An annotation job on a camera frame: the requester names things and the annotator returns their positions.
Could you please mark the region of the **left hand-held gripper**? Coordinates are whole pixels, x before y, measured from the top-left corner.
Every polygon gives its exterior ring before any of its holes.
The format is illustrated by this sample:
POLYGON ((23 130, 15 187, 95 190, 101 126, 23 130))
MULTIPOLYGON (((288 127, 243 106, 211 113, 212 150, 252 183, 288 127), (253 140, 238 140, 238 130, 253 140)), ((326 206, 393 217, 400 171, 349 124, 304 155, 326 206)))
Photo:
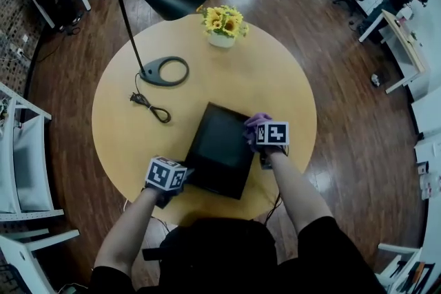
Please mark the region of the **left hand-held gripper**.
POLYGON ((156 206, 164 209, 173 197, 183 191, 185 183, 194 171, 194 168, 187 168, 181 161, 155 156, 150 160, 144 188, 159 192, 156 206))

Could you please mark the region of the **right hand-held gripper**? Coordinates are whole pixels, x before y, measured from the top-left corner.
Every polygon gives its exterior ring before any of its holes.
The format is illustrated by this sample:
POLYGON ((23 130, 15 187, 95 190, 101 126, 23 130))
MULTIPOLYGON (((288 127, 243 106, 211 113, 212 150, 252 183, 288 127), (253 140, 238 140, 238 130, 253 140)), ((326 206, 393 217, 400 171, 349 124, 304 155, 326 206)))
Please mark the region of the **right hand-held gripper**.
POLYGON ((289 123, 279 121, 265 121, 256 126, 256 148, 262 169, 272 169, 265 149, 271 147, 288 156, 289 149, 289 123))

